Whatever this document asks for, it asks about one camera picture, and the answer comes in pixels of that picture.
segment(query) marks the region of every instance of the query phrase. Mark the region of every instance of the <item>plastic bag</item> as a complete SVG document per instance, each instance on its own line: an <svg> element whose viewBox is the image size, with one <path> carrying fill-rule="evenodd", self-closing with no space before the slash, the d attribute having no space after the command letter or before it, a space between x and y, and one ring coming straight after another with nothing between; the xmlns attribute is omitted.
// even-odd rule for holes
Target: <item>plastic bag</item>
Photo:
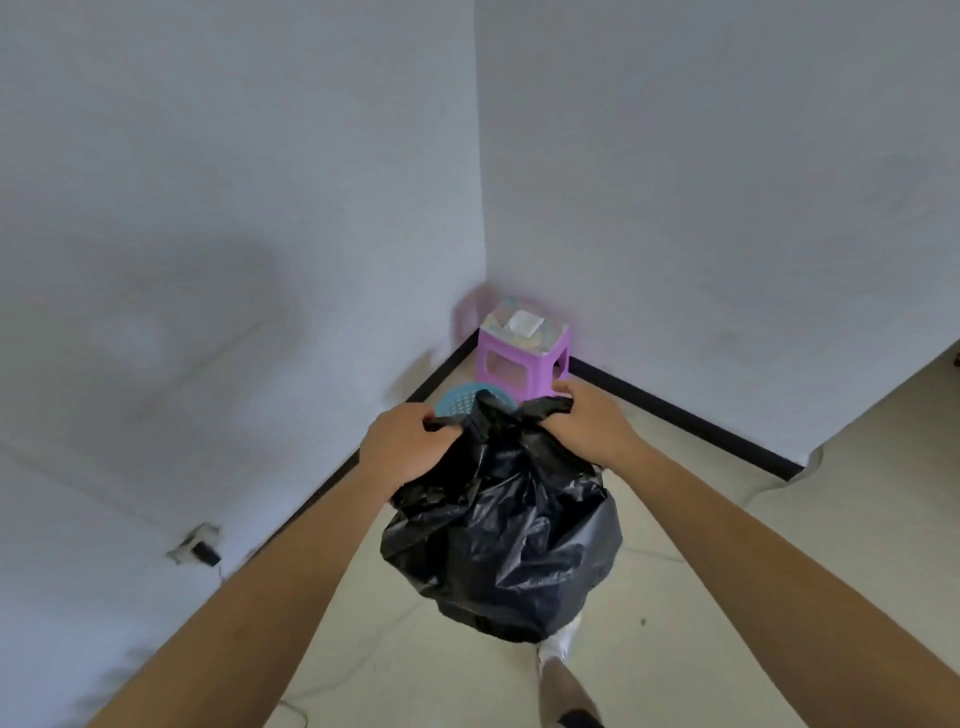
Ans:
<svg viewBox="0 0 960 728"><path fill-rule="evenodd" d="M401 487L380 554L451 619L537 643L570 623L607 577L623 538L599 469L540 421L569 412L544 397L507 412L487 392L429 473Z"/></svg>

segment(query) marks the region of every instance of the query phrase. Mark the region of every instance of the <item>white sneaker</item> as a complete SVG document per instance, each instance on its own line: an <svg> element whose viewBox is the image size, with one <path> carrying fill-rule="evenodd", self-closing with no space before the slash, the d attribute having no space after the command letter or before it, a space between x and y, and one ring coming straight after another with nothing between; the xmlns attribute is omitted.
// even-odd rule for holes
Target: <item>white sneaker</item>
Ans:
<svg viewBox="0 0 960 728"><path fill-rule="evenodd" d="M537 645L537 669L540 673L543 673L543 666L546 665L547 660L552 660L555 657L566 664L566 655L570 651L570 644L573 642L574 635L580 628L581 616L577 615L570 624L557 634L548 637Z"/></svg>

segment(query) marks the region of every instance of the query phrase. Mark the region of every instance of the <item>blue plastic basket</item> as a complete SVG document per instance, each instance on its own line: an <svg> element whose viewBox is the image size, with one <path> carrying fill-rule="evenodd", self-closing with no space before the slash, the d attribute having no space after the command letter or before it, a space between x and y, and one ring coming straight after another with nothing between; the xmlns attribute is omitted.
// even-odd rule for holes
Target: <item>blue plastic basket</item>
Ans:
<svg viewBox="0 0 960 728"><path fill-rule="evenodd" d="M437 401L433 408L438 417L450 417L451 415L468 415L473 409L473 399L477 392L486 390L494 397L507 406L508 409L516 409L514 398L492 384L483 384L481 382L471 382L454 387Z"/></svg>

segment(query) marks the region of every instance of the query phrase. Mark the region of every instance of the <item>floor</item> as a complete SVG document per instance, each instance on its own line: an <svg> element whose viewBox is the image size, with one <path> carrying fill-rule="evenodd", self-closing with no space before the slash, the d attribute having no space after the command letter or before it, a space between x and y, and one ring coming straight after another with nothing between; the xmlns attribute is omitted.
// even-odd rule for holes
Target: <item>floor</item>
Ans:
<svg viewBox="0 0 960 728"><path fill-rule="evenodd" d="M471 379L472 359L441 388ZM830 440L793 485L629 404L636 431L847 580L960 669L960 371L937 360ZM617 477L624 547L570 665L613 726L803 726ZM380 558L385 509L286 693L311 723L538 725L533 648L441 617ZM269 728L300 728L277 708Z"/></svg>

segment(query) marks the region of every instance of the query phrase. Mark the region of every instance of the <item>wall socket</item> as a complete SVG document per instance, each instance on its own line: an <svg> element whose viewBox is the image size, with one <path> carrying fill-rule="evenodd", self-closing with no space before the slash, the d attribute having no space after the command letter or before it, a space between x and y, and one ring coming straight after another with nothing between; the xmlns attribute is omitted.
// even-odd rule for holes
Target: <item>wall socket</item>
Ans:
<svg viewBox="0 0 960 728"><path fill-rule="evenodd" d="M217 545L220 544L222 528L214 523L201 523L188 535L180 545L167 551L167 557L177 564L203 564L215 567L220 563L220 553Z"/></svg>

